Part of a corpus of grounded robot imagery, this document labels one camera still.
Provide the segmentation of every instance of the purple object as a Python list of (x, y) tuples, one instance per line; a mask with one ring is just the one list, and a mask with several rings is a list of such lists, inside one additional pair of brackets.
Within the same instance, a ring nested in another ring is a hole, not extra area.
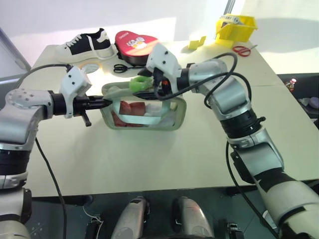
[(310, 101), (309, 101), (309, 105), (312, 108), (319, 109), (319, 98), (318, 97), (311, 97)]

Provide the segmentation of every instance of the red heart-shaped box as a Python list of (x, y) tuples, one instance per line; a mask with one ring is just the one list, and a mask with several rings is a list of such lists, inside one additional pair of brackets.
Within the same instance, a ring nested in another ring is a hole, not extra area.
[(120, 31), (115, 36), (119, 58), (131, 65), (146, 65), (148, 56), (159, 40), (152, 36), (138, 35), (131, 31)]

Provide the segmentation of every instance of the white tabletop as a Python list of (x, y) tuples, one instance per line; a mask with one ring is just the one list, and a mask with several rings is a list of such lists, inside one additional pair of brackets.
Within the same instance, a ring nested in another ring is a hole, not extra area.
[[(187, 53), (183, 50), (186, 44), (166, 44), (182, 66), (229, 51), (211, 45)], [(54, 46), (47, 46), (35, 66), (57, 63), (53, 53)], [(224, 60), (230, 68), (231, 57)], [(127, 81), (138, 72), (130, 70), (115, 76), (113, 65), (123, 63), (116, 57), (85, 62), (98, 62), (103, 68), (89, 75), (94, 85), (88, 95), (101, 94), (102, 85)], [(235, 71), (250, 81), (253, 109), (257, 116), (267, 118), (263, 125), (280, 151), (289, 175), (298, 180), (319, 178), (318, 130), (281, 80), (256, 49), (249, 57), (238, 58)], [(26, 78), (21, 87), (58, 92), (64, 74), (64, 68), (43, 69)], [(187, 102), (184, 123), (171, 132), (112, 130), (105, 125), (99, 110), (87, 112), (91, 127), (85, 127), (80, 117), (58, 116), (42, 121), (37, 137), (62, 194), (233, 186), (224, 155), (226, 136), (219, 121), (204, 106), (204, 96), (188, 92), (184, 99)], [(34, 197), (57, 195), (36, 146), (27, 169), (26, 187)], [(236, 176), (240, 184), (246, 184), (237, 173)]]

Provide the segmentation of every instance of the white shoe sole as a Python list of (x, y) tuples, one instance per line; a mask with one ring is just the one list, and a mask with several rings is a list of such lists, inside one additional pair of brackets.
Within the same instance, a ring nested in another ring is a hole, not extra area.
[[(113, 44), (111, 44), (109, 48), (103, 49), (103, 50), (95, 50), (95, 52), (97, 53), (99, 57), (104, 58), (103, 60), (107, 60), (115, 56), (117, 53), (117, 50), (116, 50), (116, 47)], [(57, 54), (58, 61), (63, 63), (75, 63), (75, 62), (84, 61), (91, 58), (97, 58), (93, 51), (86, 51), (76, 55), (68, 55), (68, 56), (61, 56)]]

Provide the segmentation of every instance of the robotic arm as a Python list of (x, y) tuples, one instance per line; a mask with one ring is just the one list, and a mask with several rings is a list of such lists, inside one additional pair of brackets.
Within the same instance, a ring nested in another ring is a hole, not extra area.
[(100, 109), (112, 102), (102, 96), (86, 96), (91, 87), (86, 74), (72, 67), (63, 78), (60, 93), (15, 89), (5, 97), (0, 111), (0, 239), (29, 239), (23, 225), (31, 215), (31, 191), (23, 188), (38, 123), (53, 115), (67, 119), (86, 110)]
[[(147, 61), (157, 90), (162, 94), (176, 94), (208, 77), (227, 72), (219, 59), (211, 59), (182, 68), (174, 55), (157, 44)], [(192, 91), (207, 96), (223, 79), (207, 81)], [(284, 163), (260, 124), (244, 87), (230, 77), (208, 97), (209, 105), (219, 119), (227, 141), (232, 147), (231, 157), (241, 178), (256, 184), (271, 217), (281, 230), (281, 238), (319, 239), (319, 197), (307, 185), (296, 181), (284, 171)]]

